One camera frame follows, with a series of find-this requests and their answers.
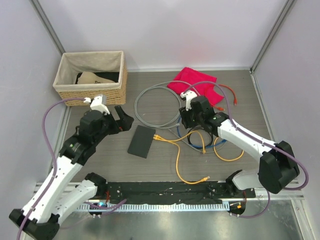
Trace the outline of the black network switch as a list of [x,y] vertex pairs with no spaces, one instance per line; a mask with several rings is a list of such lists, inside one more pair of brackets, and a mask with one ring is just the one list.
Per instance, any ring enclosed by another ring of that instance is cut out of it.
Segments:
[[131,139],[127,153],[146,159],[155,134],[155,129],[138,125]]

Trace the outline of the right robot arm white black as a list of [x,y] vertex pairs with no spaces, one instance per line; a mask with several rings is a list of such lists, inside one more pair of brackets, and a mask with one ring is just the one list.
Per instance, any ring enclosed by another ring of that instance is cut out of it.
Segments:
[[249,188],[265,188],[277,194],[300,174],[287,142],[276,143],[242,128],[226,113],[215,112],[205,96],[193,91],[181,94],[181,98],[186,101],[179,109],[186,129],[200,126],[207,133],[236,145],[259,163],[256,170],[239,170],[229,177],[231,182],[225,190],[230,197],[236,198]]

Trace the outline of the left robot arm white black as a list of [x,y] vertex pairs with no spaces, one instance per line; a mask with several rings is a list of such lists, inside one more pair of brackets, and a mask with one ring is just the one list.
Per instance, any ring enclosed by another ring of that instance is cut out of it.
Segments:
[[75,133],[68,138],[53,163],[53,168],[32,199],[22,208],[13,209],[9,219],[35,240],[52,240],[64,220],[82,203],[91,198],[102,199],[107,181],[89,173],[69,194],[65,188],[96,152],[97,145],[108,135],[131,129],[134,118],[121,106],[115,106],[119,119],[104,110],[91,109],[79,121]]

